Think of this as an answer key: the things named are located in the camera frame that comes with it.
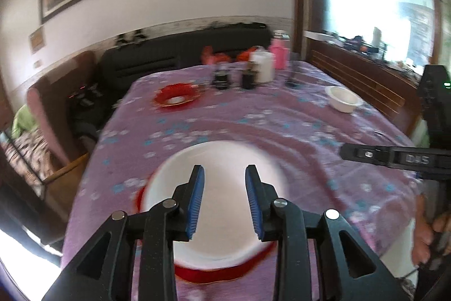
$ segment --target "pink thermos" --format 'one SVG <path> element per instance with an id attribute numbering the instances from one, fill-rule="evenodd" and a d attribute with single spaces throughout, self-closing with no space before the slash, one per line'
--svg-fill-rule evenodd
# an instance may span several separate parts
<path id="1" fill-rule="evenodd" d="M 283 30 L 275 30 L 274 37 L 271 40 L 271 45 L 268 48 L 274 54 L 276 69 L 285 69 L 289 61 L 289 49 L 287 44 L 289 42 L 288 34 Z"/>

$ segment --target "hand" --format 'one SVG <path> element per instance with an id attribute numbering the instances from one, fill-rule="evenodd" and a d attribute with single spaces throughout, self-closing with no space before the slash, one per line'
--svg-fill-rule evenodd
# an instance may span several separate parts
<path id="1" fill-rule="evenodd" d="M 412 248 L 412 263 L 417 266 L 420 263 L 426 264 L 431 257 L 429 250 L 430 244 L 434 241 L 434 231 L 442 232 L 447 221 L 446 214 L 440 216 L 434 221 L 432 227 L 427 223 L 425 218 L 425 197 L 419 195 L 417 197 L 417 208 L 415 214 L 415 230 L 414 230 L 414 246 Z M 448 223 L 447 231 L 451 231 L 451 221 Z M 445 255 L 451 254 L 451 245 L 445 250 Z"/>

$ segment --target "white canister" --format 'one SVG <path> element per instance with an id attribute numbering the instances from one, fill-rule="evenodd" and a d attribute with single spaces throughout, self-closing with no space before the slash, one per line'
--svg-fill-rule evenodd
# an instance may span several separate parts
<path id="1" fill-rule="evenodd" d="M 276 58 L 272 52 L 259 47 L 251 53 L 249 60 L 253 61 L 256 65 L 257 83 L 267 83 L 274 79 L 274 63 Z"/>

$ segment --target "floral tablecloth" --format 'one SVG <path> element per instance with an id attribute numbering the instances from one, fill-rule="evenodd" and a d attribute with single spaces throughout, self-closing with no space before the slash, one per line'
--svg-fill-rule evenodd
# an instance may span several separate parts
<path id="1" fill-rule="evenodd" d="M 156 108 L 155 92 L 172 83 L 209 81 L 212 66 L 137 80 L 107 124 L 85 172 L 68 224 L 63 266 L 113 211 L 135 212 L 137 192 L 166 159 L 188 146 L 215 140 L 242 141 L 266 151 L 286 176 L 289 200 L 310 212 L 336 208 L 377 253 L 383 253 L 413 215 L 413 174 L 343 161 L 339 148 L 343 142 L 393 145 L 374 130 L 400 146 L 412 143 L 368 104 L 353 114 L 334 110 L 324 88 L 340 83 L 310 64 L 300 66 L 302 83 L 297 89 L 286 88 L 288 72 L 278 71 L 273 82 L 247 91 L 237 83 L 242 65 L 234 64 L 232 89 L 208 88 L 179 111 Z M 200 286 L 178 279 L 179 300 L 271 300 L 275 258 L 271 254 L 231 282 Z"/>

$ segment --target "patterned fabric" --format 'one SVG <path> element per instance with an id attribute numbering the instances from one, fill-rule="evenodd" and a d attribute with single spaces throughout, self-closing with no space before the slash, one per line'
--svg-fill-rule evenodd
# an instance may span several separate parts
<path id="1" fill-rule="evenodd" d="M 297 89 L 285 87 L 287 71 L 277 71 L 273 82 L 252 91 L 238 87 L 244 64 L 231 67 L 232 89 L 209 88 L 177 111 L 156 108 L 155 92 L 168 84 L 210 81 L 213 66 L 156 73 L 133 84 L 105 127 L 80 184 L 63 266 L 113 211 L 135 212 L 136 193 L 166 159 L 186 147 L 215 140 L 253 144 L 274 157 L 285 174 L 288 199 L 301 209 L 322 213 L 336 208 L 379 254 L 393 243 L 413 215 L 414 176 L 343 161 L 338 152 L 343 142 L 392 145 L 374 134 L 375 129 L 400 145 L 410 146 L 410 140 L 368 104 L 353 114 L 331 108 L 324 88 L 340 84 L 310 64 L 301 63 Z M 178 279 L 179 300 L 196 299 L 193 295 L 200 300 L 270 300 L 275 259 L 273 253 L 231 282 L 198 286 Z M 315 278 L 313 285 L 317 296 Z"/>
<path id="2" fill-rule="evenodd" d="M 42 180 L 53 175 L 50 151 L 47 149 L 47 142 L 39 129 L 33 132 L 23 132 L 19 138 L 14 140 L 14 144 Z M 11 166 L 26 180 L 37 195 L 41 195 L 42 186 L 39 179 L 29 170 L 13 145 L 2 143 L 2 148 Z"/>

